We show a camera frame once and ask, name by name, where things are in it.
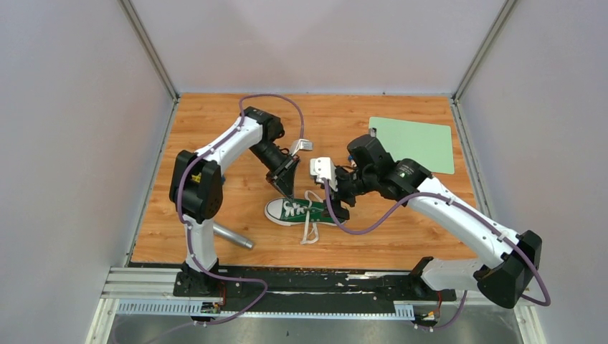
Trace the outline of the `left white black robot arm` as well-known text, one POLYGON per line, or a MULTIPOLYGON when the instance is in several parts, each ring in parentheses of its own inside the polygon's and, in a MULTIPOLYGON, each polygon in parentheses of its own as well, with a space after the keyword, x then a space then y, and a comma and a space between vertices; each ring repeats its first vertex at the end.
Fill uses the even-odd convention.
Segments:
POLYGON ((268 169, 266 180, 285 198, 294 197, 299 157, 276 140, 285 134, 281 119, 255 107, 209 145, 183 150, 175 160, 169 198, 186 232, 187 255, 176 276, 177 297, 207 297, 219 289, 219 259, 214 247, 214 217, 222 206, 223 176, 246 151, 268 169))

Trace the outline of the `white shoelace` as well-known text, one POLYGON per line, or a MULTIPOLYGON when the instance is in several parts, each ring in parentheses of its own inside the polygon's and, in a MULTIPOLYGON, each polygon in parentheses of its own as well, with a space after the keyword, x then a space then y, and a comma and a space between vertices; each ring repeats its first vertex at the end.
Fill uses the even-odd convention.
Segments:
POLYGON ((314 202, 321 202, 321 198, 314 191, 307 190, 304 193, 305 204, 302 205, 297 199, 288 201, 285 199, 282 202, 282 217, 283 221, 292 226, 296 223, 296 216, 304 216, 303 219, 303 237, 300 240, 300 245, 315 244, 319 240, 318 221, 313 218, 314 202))

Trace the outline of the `green canvas sneaker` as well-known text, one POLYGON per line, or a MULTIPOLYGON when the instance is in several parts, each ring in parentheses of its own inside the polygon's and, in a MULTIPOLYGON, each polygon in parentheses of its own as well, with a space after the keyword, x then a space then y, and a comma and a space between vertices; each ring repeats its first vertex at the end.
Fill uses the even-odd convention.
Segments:
POLYGON ((319 223, 335 226, 329 215, 324 215, 324 203, 318 201, 307 201, 306 199, 280 198, 268 202, 264 208, 265 216, 272 222, 281 226, 294 226, 304 224, 308 219, 309 224, 319 223))

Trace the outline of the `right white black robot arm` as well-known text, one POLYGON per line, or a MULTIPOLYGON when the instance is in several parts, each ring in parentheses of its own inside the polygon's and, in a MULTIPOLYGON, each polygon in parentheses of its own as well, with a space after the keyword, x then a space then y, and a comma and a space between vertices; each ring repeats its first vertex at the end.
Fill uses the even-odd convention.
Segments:
POLYGON ((538 272, 542 239, 519 233, 482 214, 451 192, 430 170, 411 158, 395 160, 380 140, 369 134, 352 140, 347 151, 355 166, 337 166, 329 157, 310 160, 310 176, 326 194, 326 213, 345 232, 362 235, 379 227, 399 206, 425 215, 458 238, 474 259, 423 257, 412 270, 411 293, 427 299, 441 290, 477 290, 492 303, 514 308, 520 299, 548 306, 551 299, 538 272), (377 192, 395 201, 368 229, 343 225, 356 197, 377 192))

